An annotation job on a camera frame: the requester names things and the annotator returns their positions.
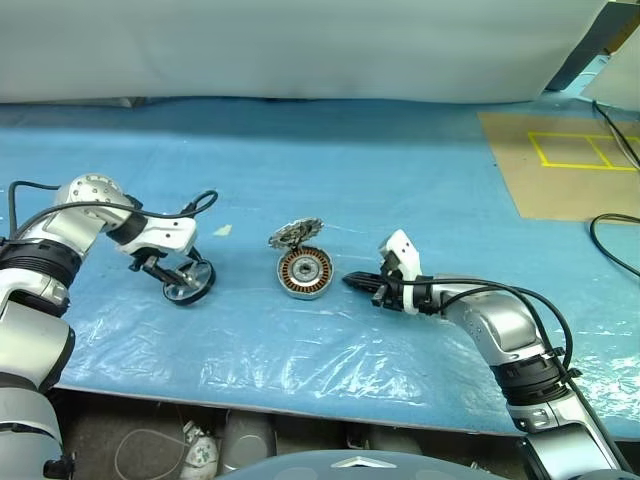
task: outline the brushless motor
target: brushless motor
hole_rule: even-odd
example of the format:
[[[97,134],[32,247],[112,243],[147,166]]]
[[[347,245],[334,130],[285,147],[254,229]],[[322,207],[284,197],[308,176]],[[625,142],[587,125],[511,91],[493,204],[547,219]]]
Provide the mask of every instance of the brushless motor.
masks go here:
[[[289,223],[269,238],[273,248],[286,249],[278,261],[280,284],[292,297],[313,300],[322,295],[333,278],[331,257],[324,250],[302,245],[322,229],[319,218],[303,218]]]

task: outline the white backdrop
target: white backdrop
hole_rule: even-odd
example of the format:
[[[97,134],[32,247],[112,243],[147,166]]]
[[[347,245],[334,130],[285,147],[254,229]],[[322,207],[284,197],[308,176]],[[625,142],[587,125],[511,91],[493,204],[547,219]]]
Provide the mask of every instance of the white backdrop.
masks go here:
[[[3,0],[0,101],[535,98],[606,0]]]

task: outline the floor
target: floor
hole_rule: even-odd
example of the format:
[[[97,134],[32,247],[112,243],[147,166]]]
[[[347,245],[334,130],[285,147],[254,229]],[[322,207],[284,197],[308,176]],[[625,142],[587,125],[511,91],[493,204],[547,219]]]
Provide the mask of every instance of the floor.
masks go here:
[[[121,446],[118,465],[127,480],[143,480],[162,475],[181,459],[183,447],[153,435],[125,436],[135,429],[152,429],[179,437],[183,422],[198,425],[219,435],[226,412],[197,406],[177,406],[147,400],[90,393],[53,390],[50,395],[68,452],[77,456],[76,480],[122,478],[115,471],[116,450]],[[274,417],[278,432],[278,453],[345,448],[345,432],[353,425],[341,422],[290,417]],[[472,435],[431,430],[406,430],[425,455],[462,465],[476,463],[496,475],[525,480],[513,437]],[[640,443],[621,445],[635,468],[640,468]],[[162,478],[178,478],[174,474]]]

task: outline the blue surface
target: blue surface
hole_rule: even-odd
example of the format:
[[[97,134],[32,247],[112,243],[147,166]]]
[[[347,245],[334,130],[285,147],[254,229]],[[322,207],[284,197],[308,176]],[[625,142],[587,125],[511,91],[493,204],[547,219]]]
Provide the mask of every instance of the blue surface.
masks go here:
[[[613,433],[640,437],[638,282],[575,222],[518,216],[478,111],[591,116],[566,95],[507,106],[407,102],[158,101],[135,110],[0,107],[1,182],[65,183],[99,171],[148,209],[179,210],[216,187],[198,247],[218,272],[189,308],[127,269],[101,238],[65,317],[78,341],[62,384],[123,395],[324,417],[514,432],[471,341],[435,318],[374,309],[339,278],[376,271],[377,246],[402,227],[425,273],[518,284],[550,297],[575,331],[585,393]],[[0,201],[7,231],[6,200]],[[51,196],[21,191],[20,218]],[[314,242],[336,275],[314,302],[279,288],[281,225],[321,217]],[[213,233],[232,225],[229,236]],[[640,261],[637,228],[603,225],[607,244]],[[545,313],[556,344],[562,336]]]

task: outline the robotic arm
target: robotic arm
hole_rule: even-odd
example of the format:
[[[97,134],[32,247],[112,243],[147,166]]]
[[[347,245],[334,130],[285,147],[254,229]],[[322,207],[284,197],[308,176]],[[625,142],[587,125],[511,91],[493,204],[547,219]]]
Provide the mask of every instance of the robotic arm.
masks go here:
[[[423,276],[420,255],[402,230],[382,243],[380,254],[380,275],[355,272],[344,281],[374,293],[375,306],[439,313],[469,334],[502,389],[516,428],[527,434],[520,447],[530,478],[568,480],[626,463],[573,383],[576,372],[559,360],[563,349],[548,345],[519,298],[478,289],[493,282]]]
[[[160,280],[167,299],[187,305],[215,281],[211,263],[193,246],[193,216],[216,199],[209,191],[180,214],[154,214],[140,210],[142,204],[110,178],[84,175],[58,190],[54,207],[0,244],[0,478],[68,479],[73,473],[42,393],[59,380],[73,351],[74,332],[60,317],[96,237],[106,233],[133,257],[132,270]],[[175,270],[160,267],[169,252],[189,260]]]

